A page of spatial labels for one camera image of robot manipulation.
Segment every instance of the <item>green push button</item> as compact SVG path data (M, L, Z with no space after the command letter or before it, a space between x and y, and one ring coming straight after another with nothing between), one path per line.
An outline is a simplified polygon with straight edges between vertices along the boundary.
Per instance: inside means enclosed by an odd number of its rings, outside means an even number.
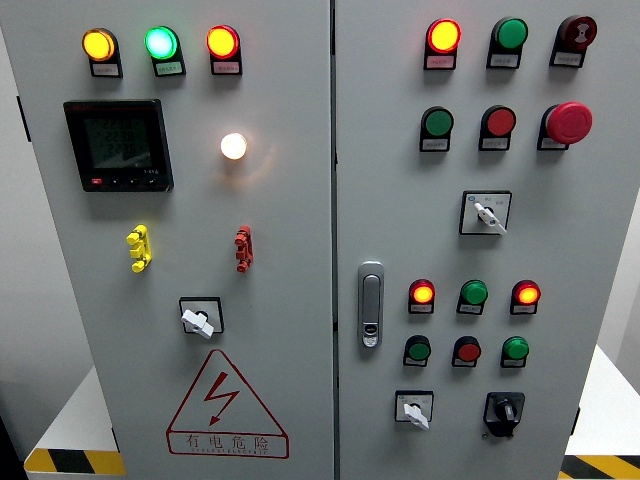
M409 347L409 356L412 360L420 362L426 360L431 355L431 349L424 343L416 343Z
M453 117L446 110L435 110L425 120L424 127L434 137L446 135L453 127Z
M524 44L528 34L529 29L524 20L508 18L498 27L496 41L504 48L518 48Z
M487 286L481 280L471 280L462 286L462 298L471 305L480 305L489 296Z
M522 337L511 337L504 342L502 350L512 360L522 360L529 355L529 344Z

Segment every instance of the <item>red push button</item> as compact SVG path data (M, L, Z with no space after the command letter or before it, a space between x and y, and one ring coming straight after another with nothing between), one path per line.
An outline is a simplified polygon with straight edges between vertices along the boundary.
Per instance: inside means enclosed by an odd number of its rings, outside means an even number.
M460 337L453 345L451 366L473 368L478 364L478 358L480 358L481 354L482 349L476 337Z
M516 115L509 108L494 110L487 119L487 129L496 137L504 137L511 133L516 126Z
M480 347L472 343L465 345L458 350L458 357L463 362L474 362L480 357Z
M562 103L547 115L549 137L566 145L572 145L586 137L592 124L591 110L579 102Z

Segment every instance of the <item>white switch handle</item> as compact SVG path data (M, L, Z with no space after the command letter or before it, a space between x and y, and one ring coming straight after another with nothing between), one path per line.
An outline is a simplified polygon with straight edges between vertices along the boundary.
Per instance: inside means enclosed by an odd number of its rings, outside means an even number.
M420 410L420 407L415 407L413 405L405 403L404 415L416 427L421 428L422 430L429 430L429 420L427 420L427 417L422 415L422 410Z
M203 313L196 314L191 310L185 310L181 320L187 326L187 331L195 332L207 340L211 338L213 325L207 323L207 316Z
M500 235L507 234L507 230L502 226L500 220L496 218L491 210L489 210L488 208L484 208L479 202L474 203L473 206L476 207L478 215L484 223L493 228Z

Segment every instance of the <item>lightning bolt symbol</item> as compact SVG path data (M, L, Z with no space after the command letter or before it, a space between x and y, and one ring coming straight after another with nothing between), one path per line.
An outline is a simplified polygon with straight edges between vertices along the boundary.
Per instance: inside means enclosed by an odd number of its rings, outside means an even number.
M207 396L204 397L204 401L208 402L211 400L215 400L217 398L226 398L229 397L227 402L222 406L222 408L220 409L220 411L218 412L217 415L213 415L211 417L211 422L209 423L209 426L213 425L216 422L220 421L220 415L222 414L222 412L225 411L225 409L229 406L229 404L231 402L233 402L233 399L236 398L236 395L238 395L238 393L240 393L239 390L236 390L235 392L228 392L228 393L223 393L220 395L214 395L214 393L216 392L216 390L218 389L218 387L220 387L220 385L222 385L222 382L224 382L224 380L228 377L229 375L226 374L225 372L220 372L220 375L218 375L218 378L216 379L216 381L213 384L213 387L211 387L211 390L209 390L209 393L207 393Z

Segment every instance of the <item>emergency stop button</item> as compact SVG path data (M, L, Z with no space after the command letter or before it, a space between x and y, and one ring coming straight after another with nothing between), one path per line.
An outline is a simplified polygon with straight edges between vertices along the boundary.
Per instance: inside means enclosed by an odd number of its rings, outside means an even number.
M567 150L591 131L593 115L580 102L565 102L547 109L540 125L538 150Z

